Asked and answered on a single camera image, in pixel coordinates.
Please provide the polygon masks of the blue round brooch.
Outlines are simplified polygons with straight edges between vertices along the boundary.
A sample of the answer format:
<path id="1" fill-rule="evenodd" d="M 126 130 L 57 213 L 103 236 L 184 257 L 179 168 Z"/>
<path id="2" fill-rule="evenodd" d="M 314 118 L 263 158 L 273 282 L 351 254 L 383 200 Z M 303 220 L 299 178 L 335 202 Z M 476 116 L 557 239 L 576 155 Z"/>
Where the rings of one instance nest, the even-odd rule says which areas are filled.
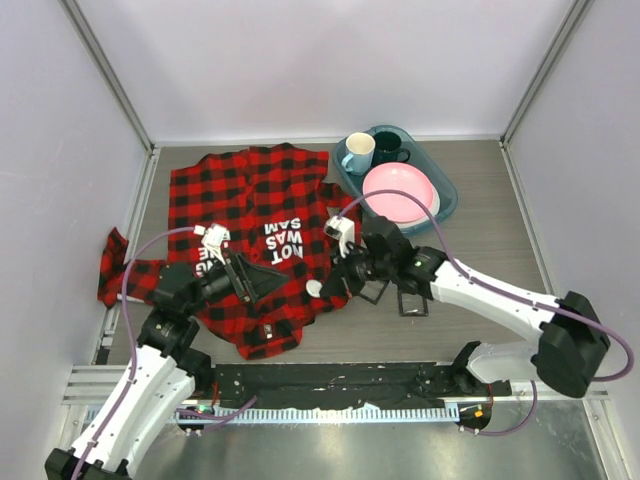
<path id="1" fill-rule="evenodd" d="M 313 298 L 321 297 L 322 283 L 318 280 L 311 279 L 306 282 L 306 291 Z"/>

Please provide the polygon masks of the red black plaid shirt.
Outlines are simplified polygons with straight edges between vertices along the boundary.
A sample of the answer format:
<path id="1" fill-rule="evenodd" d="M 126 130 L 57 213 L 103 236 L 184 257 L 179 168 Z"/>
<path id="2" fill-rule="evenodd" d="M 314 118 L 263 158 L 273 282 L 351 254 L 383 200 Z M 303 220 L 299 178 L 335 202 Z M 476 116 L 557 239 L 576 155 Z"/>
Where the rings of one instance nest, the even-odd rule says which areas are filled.
<path id="1" fill-rule="evenodd" d="M 289 281 L 258 304 L 231 295 L 208 305 L 199 318 L 247 360 L 296 348 L 305 326 L 351 298 L 348 293 L 314 298 L 306 290 L 308 281 L 324 282 L 331 270 L 335 243 L 324 232 L 331 210 L 352 201 L 339 185 L 326 182 L 328 166 L 328 152 L 283 143 L 208 154 L 193 166 L 172 171 L 166 259 L 138 260 L 127 272 L 129 242 L 112 230 L 102 254 L 98 300 L 111 308 L 126 292 L 149 303 L 162 268 L 170 263 L 187 263 L 203 275 L 215 258 L 186 230 L 216 223 L 228 231 L 225 247 L 281 271 Z"/>

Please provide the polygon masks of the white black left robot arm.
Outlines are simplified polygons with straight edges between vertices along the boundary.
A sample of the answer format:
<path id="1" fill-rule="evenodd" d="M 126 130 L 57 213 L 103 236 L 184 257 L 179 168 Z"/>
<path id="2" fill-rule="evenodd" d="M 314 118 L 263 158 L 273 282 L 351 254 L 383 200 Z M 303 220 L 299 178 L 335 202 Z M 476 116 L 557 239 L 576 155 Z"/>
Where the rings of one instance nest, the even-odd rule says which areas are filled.
<path id="1" fill-rule="evenodd" d="M 185 263 L 164 267 L 122 377 L 72 446 L 49 454 L 47 478 L 133 478 L 175 410 L 212 389 L 211 358 L 191 346 L 199 331 L 196 313 L 228 296 L 257 303 L 287 281 L 285 274 L 230 251 L 202 275 Z"/>

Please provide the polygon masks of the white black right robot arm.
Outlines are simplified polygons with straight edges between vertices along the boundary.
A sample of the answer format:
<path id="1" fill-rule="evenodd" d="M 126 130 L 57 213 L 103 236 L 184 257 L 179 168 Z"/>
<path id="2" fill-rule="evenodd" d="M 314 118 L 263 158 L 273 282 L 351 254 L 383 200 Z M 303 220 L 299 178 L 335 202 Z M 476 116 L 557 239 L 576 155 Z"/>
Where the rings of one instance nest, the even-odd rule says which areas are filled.
<path id="1" fill-rule="evenodd" d="M 362 245 L 355 242 L 354 222 L 345 217 L 331 218 L 324 231 L 338 245 L 328 278 L 307 282 L 312 297 L 358 296 L 367 282 L 392 283 L 401 293 L 461 307 L 520 336 L 518 342 L 497 346 L 467 344 L 451 371 L 462 394 L 494 382 L 534 380 L 581 398 L 609 350 L 593 307 L 580 294 L 556 299 L 498 281 L 441 250 L 412 245 L 385 217 L 364 223 Z"/>

